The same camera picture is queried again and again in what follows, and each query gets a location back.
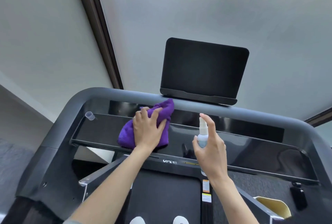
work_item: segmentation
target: fingers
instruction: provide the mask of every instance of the fingers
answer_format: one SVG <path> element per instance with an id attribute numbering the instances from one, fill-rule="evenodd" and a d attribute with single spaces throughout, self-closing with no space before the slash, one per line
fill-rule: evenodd
<path id="1" fill-rule="evenodd" d="M 149 107 L 143 107 L 142 109 L 141 109 L 141 114 L 142 114 L 142 119 L 147 119 L 148 118 L 148 116 L 147 116 L 147 109 L 148 109 Z"/>
<path id="2" fill-rule="evenodd" d="M 136 119 L 136 122 L 141 121 L 142 120 L 141 111 L 136 111 L 134 118 Z"/>
<path id="3" fill-rule="evenodd" d="M 214 134 L 215 134 L 215 123 L 214 123 L 214 121 L 208 115 L 205 115 L 203 113 L 200 113 L 200 117 L 203 118 L 205 120 L 205 122 L 207 123 L 209 136 L 214 136 Z"/>
<path id="4" fill-rule="evenodd" d="M 166 119 L 164 119 L 163 121 L 161 121 L 159 127 L 158 127 L 158 131 L 162 132 L 165 128 L 165 125 L 166 125 Z"/>
<path id="5" fill-rule="evenodd" d="M 197 142 L 197 136 L 195 136 L 194 138 L 193 138 L 193 151 L 195 152 L 195 155 L 196 155 L 196 157 L 197 157 L 197 153 L 199 152 L 199 151 L 201 151 L 201 147 L 198 145 L 198 142 Z"/>
<path id="6" fill-rule="evenodd" d="M 157 118 L 158 118 L 158 115 L 159 115 L 159 112 L 162 110 L 163 108 L 158 108 L 158 109 L 155 109 L 151 115 L 151 119 L 153 121 L 157 121 Z"/>

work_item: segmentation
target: yellow object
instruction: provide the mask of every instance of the yellow object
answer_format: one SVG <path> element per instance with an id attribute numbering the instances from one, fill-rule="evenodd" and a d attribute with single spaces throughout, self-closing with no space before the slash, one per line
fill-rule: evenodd
<path id="1" fill-rule="evenodd" d="M 287 219 L 292 216 L 289 207 L 283 201 L 280 201 L 278 199 L 260 197 L 260 196 L 254 198 L 260 203 L 262 203 L 264 206 L 266 206 L 268 209 L 275 212 L 277 215 L 281 216 L 284 219 Z"/>

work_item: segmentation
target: sticker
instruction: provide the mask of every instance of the sticker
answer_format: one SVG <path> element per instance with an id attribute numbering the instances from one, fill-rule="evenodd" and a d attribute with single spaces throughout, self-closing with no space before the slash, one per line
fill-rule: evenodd
<path id="1" fill-rule="evenodd" d="M 212 202 L 211 195 L 208 193 L 202 193 L 202 201 L 204 202 Z"/>
<path id="2" fill-rule="evenodd" d="M 208 180 L 203 180 L 203 192 L 210 192 L 210 182 Z"/>

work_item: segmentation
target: treadmill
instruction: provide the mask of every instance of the treadmill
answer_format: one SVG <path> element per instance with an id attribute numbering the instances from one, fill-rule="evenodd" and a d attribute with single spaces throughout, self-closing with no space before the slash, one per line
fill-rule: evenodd
<path id="1" fill-rule="evenodd" d="M 162 95 L 109 88 L 89 88 L 73 96 L 25 169 L 3 223 L 67 219 L 130 154 L 117 144 L 124 124 L 140 107 L 164 100 Z M 135 214 L 147 224 L 168 223 L 157 214 L 174 218 L 188 211 L 190 223 L 227 223 L 193 152 L 199 113 L 214 120 L 227 146 L 229 176 L 259 223 L 332 223 L 332 151 L 312 126 L 231 106 L 173 101 L 169 145 L 154 150 L 143 164 L 117 223 L 129 223 Z M 85 117 L 86 112 L 95 119 Z M 115 151 L 114 160 L 78 180 L 71 163 L 80 145 Z M 284 201 L 292 217 L 284 220 L 255 196 Z"/>

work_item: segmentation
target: foot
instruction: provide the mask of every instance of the foot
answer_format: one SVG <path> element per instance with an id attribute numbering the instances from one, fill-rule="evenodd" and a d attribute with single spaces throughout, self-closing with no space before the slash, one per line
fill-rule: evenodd
<path id="1" fill-rule="evenodd" d="M 187 219 L 183 216 L 177 216 L 175 217 L 173 224 L 189 224 Z"/>
<path id="2" fill-rule="evenodd" d="M 133 218 L 129 224 L 145 224 L 145 221 L 142 217 L 138 216 Z"/>

